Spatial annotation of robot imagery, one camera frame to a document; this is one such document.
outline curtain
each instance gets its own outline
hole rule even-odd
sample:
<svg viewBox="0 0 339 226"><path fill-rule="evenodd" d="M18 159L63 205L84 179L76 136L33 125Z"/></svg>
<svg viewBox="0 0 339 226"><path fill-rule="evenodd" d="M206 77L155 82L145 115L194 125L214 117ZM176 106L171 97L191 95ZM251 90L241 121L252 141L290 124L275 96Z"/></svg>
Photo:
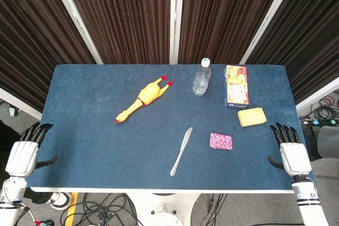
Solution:
<svg viewBox="0 0 339 226"><path fill-rule="evenodd" d="M0 87L42 111L62 63L95 63L62 1L0 0Z"/></svg>
<svg viewBox="0 0 339 226"><path fill-rule="evenodd" d="M74 0L105 64L168 64L171 0Z"/></svg>
<svg viewBox="0 0 339 226"><path fill-rule="evenodd" d="M339 0L284 0L246 63L285 65L296 103L339 77Z"/></svg>
<svg viewBox="0 0 339 226"><path fill-rule="evenodd" d="M273 0L183 0L179 63L238 64Z"/></svg>

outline knife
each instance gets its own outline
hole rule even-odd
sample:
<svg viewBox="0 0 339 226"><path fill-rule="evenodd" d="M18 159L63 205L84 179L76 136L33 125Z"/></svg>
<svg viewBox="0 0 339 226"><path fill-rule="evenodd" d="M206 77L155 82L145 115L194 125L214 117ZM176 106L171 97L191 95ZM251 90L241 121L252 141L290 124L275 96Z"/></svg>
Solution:
<svg viewBox="0 0 339 226"><path fill-rule="evenodd" d="M181 155L182 155L182 153L183 153L183 151L184 151L184 149L185 149L185 147L186 147L186 145L187 145L187 142L189 141L189 138L190 138L190 136L191 136L192 130L193 130L193 127L190 127L190 128L186 131L186 133L185 133L184 139L182 140L182 144L181 144L181 148L180 148L180 153L179 153L178 158L176 159L175 164L174 164L174 166L173 166L173 168L172 168L172 170L171 170L171 173L170 173L171 176L174 176L174 175L175 175L176 168L178 167L178 164L179 164Z"/></svg>

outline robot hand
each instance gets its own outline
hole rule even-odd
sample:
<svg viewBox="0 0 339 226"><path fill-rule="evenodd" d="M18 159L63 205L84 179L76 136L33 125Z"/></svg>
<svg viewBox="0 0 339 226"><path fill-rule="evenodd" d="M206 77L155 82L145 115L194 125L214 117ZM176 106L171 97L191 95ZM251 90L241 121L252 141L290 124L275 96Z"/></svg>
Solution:
<svg viewBox="0 0 339 226"><path fill-rule="evenodd" d="M22 205L22 197L27 187L25 178L32 174L35 168L40 168L53 163L57 157L44 162L37 163L37 154L39 147L47 131L52 124L40 123L28 128L15 142L8 162L6 171L10 175L0 192L0 225L13 226L22 217L18 218L19 210L25 214L29 209Z"/></svg>
<svg viewBox="0 0 339 226"><path fill-rule="evenodd" d="M305 145L301 143L296 129L288 128L280 123L276 125L278 128L273 125L270 127L280 149L282 164L277 163L270 156L269 162L276 168L284 169L288 175L293 177L292 187L304 224L306 226L328 226L316 186L313 180L307 177L312 167Z"/></svg>

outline yellow sponge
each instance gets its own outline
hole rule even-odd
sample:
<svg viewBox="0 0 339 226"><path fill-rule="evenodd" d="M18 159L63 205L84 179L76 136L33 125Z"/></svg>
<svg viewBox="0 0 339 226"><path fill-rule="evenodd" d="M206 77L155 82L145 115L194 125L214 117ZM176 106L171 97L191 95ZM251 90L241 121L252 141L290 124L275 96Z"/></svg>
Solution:
<svg viewBox="0 0 339 226"><path fill-rule="evenodd" d="M242 127L266 122L266 116L261 107L239 111L238 118Z"/></svg>

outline pink patterned card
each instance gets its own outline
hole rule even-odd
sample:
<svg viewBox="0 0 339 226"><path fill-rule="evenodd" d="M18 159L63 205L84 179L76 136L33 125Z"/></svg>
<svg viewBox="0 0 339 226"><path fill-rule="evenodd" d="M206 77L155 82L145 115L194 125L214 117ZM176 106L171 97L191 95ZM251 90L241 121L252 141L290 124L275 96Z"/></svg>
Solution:
<svg viewBox="0 0 339 226"><path fill-rule="evenodd" d="M232 150L232 137L229 135L211 133L210 148Z"/></svg>

